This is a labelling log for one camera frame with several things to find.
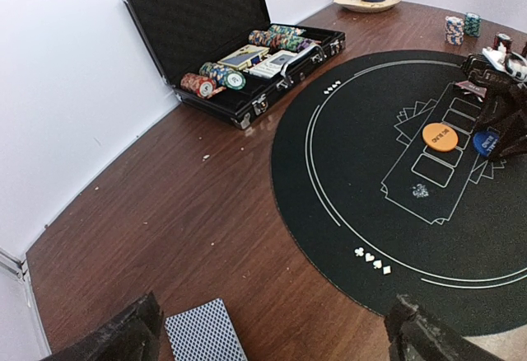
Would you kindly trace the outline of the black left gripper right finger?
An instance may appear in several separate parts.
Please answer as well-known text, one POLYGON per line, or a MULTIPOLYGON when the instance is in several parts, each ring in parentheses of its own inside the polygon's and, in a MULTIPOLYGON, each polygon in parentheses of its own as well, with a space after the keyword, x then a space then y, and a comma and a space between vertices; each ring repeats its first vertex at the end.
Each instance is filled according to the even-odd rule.
POLYGON ((389 360, 525 360, 526 327, 462 336, 407 294, 384 317, 389 360))

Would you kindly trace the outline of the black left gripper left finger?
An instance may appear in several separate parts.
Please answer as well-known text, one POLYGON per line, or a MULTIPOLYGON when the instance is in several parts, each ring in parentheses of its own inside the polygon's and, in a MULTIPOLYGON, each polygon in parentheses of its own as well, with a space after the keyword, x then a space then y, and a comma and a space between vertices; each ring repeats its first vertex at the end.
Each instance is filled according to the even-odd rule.
POLYGON ((161 307, 154 293, 148 293, 47 360, 158 360, 160 336, 161 307))

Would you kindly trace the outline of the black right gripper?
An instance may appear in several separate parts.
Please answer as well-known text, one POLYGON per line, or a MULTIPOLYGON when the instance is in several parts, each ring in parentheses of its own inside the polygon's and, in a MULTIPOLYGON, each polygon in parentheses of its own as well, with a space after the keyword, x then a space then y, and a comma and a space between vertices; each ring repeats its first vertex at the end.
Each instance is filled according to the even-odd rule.
POLYGON ((476 120, 475 131, 492 127, 499 139, 488 156, 491 162, 526 154, 526 89, 514 88, 517 82, 497 71, 483 54, 470 54, 461 65, 469 81, 489 89, 476 120))

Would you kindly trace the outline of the blue small blind button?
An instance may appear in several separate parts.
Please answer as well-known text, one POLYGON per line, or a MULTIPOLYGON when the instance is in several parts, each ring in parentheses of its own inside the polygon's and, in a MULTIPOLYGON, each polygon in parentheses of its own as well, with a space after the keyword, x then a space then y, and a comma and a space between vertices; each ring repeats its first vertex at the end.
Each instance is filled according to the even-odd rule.
POLYGON ((500 136, 491 130, 478 131, 473 136, 473 146, 479 155, 490 157, 500 136))

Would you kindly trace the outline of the red triangle all-in marker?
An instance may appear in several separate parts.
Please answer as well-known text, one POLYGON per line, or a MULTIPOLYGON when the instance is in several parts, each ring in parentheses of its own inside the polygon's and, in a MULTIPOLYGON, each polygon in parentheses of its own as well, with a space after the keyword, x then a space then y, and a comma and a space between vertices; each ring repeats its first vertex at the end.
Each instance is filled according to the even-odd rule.
POLYGON ((455 85, 466 92, 474 94, 480 101, 486 97, 487 89, 485 87, 479 87, 471 81, 456 82, 455 85))

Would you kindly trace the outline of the blue playing card deck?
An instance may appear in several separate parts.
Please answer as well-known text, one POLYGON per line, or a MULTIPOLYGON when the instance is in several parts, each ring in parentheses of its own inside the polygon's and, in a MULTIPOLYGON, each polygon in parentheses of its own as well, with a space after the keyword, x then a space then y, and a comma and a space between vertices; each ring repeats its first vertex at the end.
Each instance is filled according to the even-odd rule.
POLYGON ((174 360, 248 360, 220 298, 167 317, 165 329, 174 360))

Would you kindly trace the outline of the orange big blind button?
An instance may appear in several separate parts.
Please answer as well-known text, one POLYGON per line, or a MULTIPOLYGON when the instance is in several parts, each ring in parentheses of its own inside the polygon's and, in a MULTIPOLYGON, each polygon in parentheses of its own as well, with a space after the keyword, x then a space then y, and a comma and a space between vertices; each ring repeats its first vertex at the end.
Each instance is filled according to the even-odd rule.
POLYGON ((447 124, 430 123, 422 130, 424 143, 432 150, 450 152, 458 144, 458 134, 447 124))

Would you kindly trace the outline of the red black chip stack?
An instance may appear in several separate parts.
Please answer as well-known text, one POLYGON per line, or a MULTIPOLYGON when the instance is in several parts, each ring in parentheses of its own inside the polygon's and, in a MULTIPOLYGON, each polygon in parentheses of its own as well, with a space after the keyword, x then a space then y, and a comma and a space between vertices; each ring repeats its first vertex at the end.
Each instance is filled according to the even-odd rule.
POLYGON ((494 36, 492 48, 494 50, 509 52, 511 50, 512 42, 513 40, 509 35, 502 32, 498 32, 494 36))

